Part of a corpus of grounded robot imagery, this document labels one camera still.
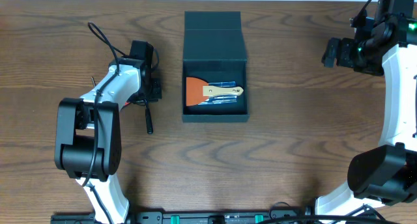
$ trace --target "black cable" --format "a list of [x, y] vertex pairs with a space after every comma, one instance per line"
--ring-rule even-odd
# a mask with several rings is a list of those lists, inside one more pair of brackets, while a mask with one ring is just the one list
[[154, 48], [154, 52], [155, 52], [155, 55], [156, 55], [156, 65], [154, 65], [151, 68], [151, 72], [154, 72], [157, 69], [157, 67], [159, 66], [159, 53], [158, 53], [158, 50]]
[[385, 218], [378, 211], [376, 211], [374, 208], [372, 208], [371, 206], [369, 206], [367, 204], [364, 204], [363, 207], [364, 207], [365, 212], [371, 211], [371, 213], [375, 214], [379, 219], [385, 221]]
[[94, 196], [96, 197], [97, 203], [100, 206], [100, 208], [103, 210], [104, 214], [106, 215], [107, 219], [109, 220], [110, 224], [113, 224], [113, 221], [110, 218], [110, 214], [109, 211], [106, 209], [106, 207], [104, 206], [102, 200], [100, 199], [100, 197], [98, 196], [98, 193], [96, 191], [96, 188], [93, 185], [88, 185], [87, 187], [90, 188], [90, 191], [93, 192]]
[[145, 102], [145, 120], [146, 120], [146, 131], [148, 134], [154, 133], [154, 126], [152, 124], [151, 110], [149, 109], [149, 103], [146, 98], [143, 99]]
[[[93, 26], [98, 33], [100, 33], [100, 35], [102, 36], [102, 38], [100, 38], [93, 30], [93, 28], [91, 27]], [[84, 183], [82, 184], [82, 186], [87, 185], [87, 183], [89, 182], [91, 175], [93, 173], [93, 168], [94, 168], [94, 164], [96, 163], [96, 157], [97, 157], [97, 150], [98, 150], [98, 110], [97, 110], [97, 103], [98, 103], [98, 99], [101, 96], [103, 90], [106, 88], [106, 86], [111, 82], [111, 80], [113, 80], [115, 77], [117, 77], [119, 75], [120, 72], [120, 66], [119, 66], [119, 60], [117, 58], [116, 52], [115, 52], [115, 48], [110, 44], [109, 40], [107, 39], [107, 37], [104, 35], [104, 33], [93, 23], [93, 22], [89, 22], [88, 23], [88, 27], [89, 29], [101, 40], [104, 41], [104, 43], [106, 43], [114, 58], [115, 58], [115, 62], [116, 62], [116, 71], [115, 73], [96, 91], [96, 97], [94, 98], [94, 148], [93, 148], [93, 156], [91, 158], [91, 164], [90, 164], [90, 169], [89, 172], [87, 173], [87, 176], [85, 177]]]
[[278, 205], [280, 205], [280, 204], [285, 204], [285, 205], [287, 205], [288, 207], [291, 207], [291, 205], [289, 205], [289, 204], [288, 204], [288, 203], [286, 203], [286, 202], [283, 202], [283, 201], [276, 202], [275, 204], [273, 204], [273, 205], [269, 208], [269, 211], [268, 211], [268, 216], [269, 216], [269, 218], [270, 218], [270, 219], [273, 219], [273, 218], [272, 218], [272, 216], [271, 216], [271, 213], [272, 213], [272, 208], [273, 208], [273, 207], [276, 207], [276, 206], [278, 206]]
[[365, 5], [362, 7], [362, 9], [359, 11], [358, 15], [356, 17], [362, 16], [362, 14], [365, 12], [366, 7], [368, 6], [368, 4], [370, 4], [370, 2], [372, 2], [372, 0], [368, 0]]
[[130, 102], [126, 102], [123, 107], [120, 109], [120, 111], [122, 111], [122, 109], [124, 109], [125, 107], [129, 106], [131, 103]]
[[[102, 37], [100, 37], [97, 33], [96, 33], [96, 31], [94, 31], [93, 30], [93, 28], [91, 28], [90, 27], [90, 23], [93, 25], [93, 27], [94, 28], [96, 28], [97, 29], [97, 31], [103, 36], [103, 38]], [[127, 55], [125, 54], [125, 52], [123, 52], [123, 51], [121, 51], [121, 50], [119, 50], [119, 49], [117, 49], [116, 47], [114, 47], [113, 45], [111, 45], [110, 44], [110, 42], [109, 42], [109, 40], [107, 40], [107, 39], [104, 39], [105, 38], [105, 36], [103, 35], [103, 33], [101, 33], [101, 31], [97, 28], [97, 26], [93, 23], [93, 22], [89, 22], [89, 29], [90, 29], [90, 31], [94, 34], [94, 35], [96, 35], [96, 37], [98, 38], [98, 39], [100, 39], [102, 42], [104, 42], [105, 44], [107, 44], [109, 47], [110, 47], [110, 49], [111, 48], [113, 48], [115, 51], [117, 51], [117, 52], [119, 52], [120, 54], [122, 54], [122, 56], [124, 56], [124, 57], [127, 57]]]
[[398, 224], [392, 221], [371, 219], [367, 217], [330, 216], [330, 215], [279, 217], [275, 219], [261, 221], [261, 222], [258, 222], [257, 224], [270, 224], [270, 223], [281, 223], [281, 222], [290, 222], [290, 221], [318, 221], [318, 220], [351, 221], [351, 222], [355, 222], [359, 224]]

